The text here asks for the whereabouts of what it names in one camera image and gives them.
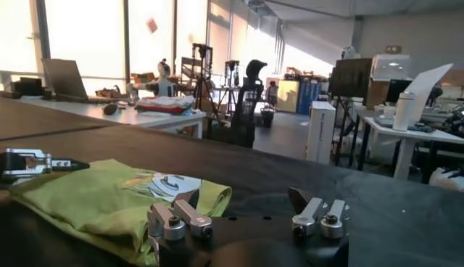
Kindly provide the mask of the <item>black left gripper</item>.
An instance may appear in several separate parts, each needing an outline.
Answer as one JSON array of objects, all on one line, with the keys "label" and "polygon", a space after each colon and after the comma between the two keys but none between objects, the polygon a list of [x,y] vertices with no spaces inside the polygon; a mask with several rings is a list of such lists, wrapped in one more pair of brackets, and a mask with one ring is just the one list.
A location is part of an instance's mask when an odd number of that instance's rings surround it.
[{"label": "black left gripper", "polygon": [[52,157],[40,149],[6,148],[1,153],[0,174],[1,184],[13,184],[10,177],[32,177],[53,171],[79,171],[89,168],[83,163],[70,158]]}]

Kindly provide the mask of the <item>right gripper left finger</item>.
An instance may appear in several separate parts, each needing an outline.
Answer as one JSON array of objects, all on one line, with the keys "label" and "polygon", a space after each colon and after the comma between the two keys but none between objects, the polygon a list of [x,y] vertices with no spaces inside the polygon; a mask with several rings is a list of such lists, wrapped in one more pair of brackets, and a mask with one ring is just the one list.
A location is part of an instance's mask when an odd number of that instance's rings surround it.
[{"label": "right gripper left finger", "polygon": [[157,203],[147,212],[148,239],[156,256],[160,253],[162,240],[177,242],[185,238],[190,229],[193,237],[210,240],[213,235],[212,219],[196,210],[199,190],[178,194],[171,206]]}]

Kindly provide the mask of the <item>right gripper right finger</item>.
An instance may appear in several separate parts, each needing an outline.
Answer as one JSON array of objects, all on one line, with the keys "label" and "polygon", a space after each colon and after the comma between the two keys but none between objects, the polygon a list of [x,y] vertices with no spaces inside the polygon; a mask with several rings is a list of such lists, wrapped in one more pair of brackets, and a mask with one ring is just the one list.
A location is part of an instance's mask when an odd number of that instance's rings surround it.
[{"label": "right gripper right finger", "polygon": [[349,206],[346,201],[334,199],[329,205],[319,197],[305,197],[302,190],[290,187],[289,199],[296,214],[291,219],[294,237],[306,239],[317,230],[326,239],[341,239],[346,235],[345,227]]}]

